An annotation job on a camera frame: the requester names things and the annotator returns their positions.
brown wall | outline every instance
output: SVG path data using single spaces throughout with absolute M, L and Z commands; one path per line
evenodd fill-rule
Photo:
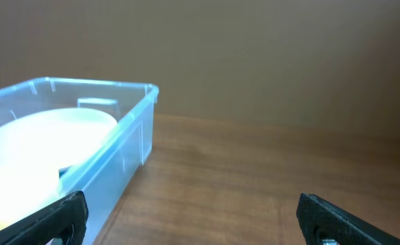
M 400 0 L 0 1 L 0 87 L 152 82 L 158 111 L 400 138 Z

wooden table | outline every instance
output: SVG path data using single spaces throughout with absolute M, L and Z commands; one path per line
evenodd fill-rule
M 302 192 L 400 238 L 400 142 L 158 115 L 96 244 L 304 244 Z

white round object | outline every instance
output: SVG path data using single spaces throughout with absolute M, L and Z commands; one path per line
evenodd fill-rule
M 58 199 L 59 171 L 0 167 L 0 230 Z
M 65 108 L 25 116 L 0 127 L 0 165 L 65 169 L 90 159 L 117 125 L 90 108 Z

white bowl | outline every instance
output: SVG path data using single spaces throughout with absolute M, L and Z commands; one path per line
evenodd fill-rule
M 39 112 L 0 127 L 0 165 L 45 165 L 65 169 L 100 149 L 117 125 L 111 115 L 90 108 Z

clear plastic container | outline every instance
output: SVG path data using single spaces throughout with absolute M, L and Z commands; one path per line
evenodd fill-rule
M 70 167 L 60 177 L 61 196 L 84 191 L 89 209 L 84 244 L 95 240 L 152 150 L 158 93 L 153 84 L 70 78 L 36 78 L 0 89 L 0 127 L 37 112 L 74 107 L 101 110 L 118 121 L 87 162 Z

